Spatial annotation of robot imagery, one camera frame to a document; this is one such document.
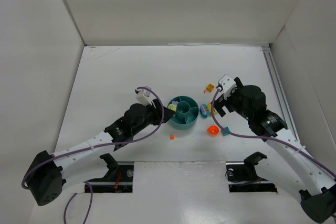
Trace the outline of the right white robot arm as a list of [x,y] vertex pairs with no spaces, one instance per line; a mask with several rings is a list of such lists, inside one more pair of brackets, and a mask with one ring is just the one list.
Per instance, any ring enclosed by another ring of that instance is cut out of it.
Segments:
[[253,178],[263,178],[282,188],[297,200],[304,213],[316,223],[335,216],[335,173],[313,158],[294,137],[286,122],[267,109],[266,96],[255,85],[224,75],[218,81],[212,99],[212,110],[220,116],[235,112],[243,117],[253,132],[277,152],[296,173],[275,171],[267,164],[267,156],[255,152],[244,159]]

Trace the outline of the lime green lego brick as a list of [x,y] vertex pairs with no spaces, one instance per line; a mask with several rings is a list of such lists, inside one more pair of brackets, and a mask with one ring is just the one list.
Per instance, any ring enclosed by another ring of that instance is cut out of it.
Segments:
[[171,104],[169,104],[169,105],[168,105],[168,107],[167,107],[167,108],[175,112],[175,111],[176,111],[176,108],[177,108],[177,105],[176,105],[176,104],[173,104],[173,103],[171,103]]

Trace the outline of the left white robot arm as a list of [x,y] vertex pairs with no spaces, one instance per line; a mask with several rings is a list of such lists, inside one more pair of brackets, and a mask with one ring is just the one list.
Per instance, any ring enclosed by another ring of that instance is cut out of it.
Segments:
[[134,140],[150,125],[160,126],[175,114],[154,99],[152,104],[133,104],[110,126],[93,138],[65,151],[36,155],[23,179],[37,205],[55,200],[63,190],[96,178],[112,179],[119,169],[111,153]]

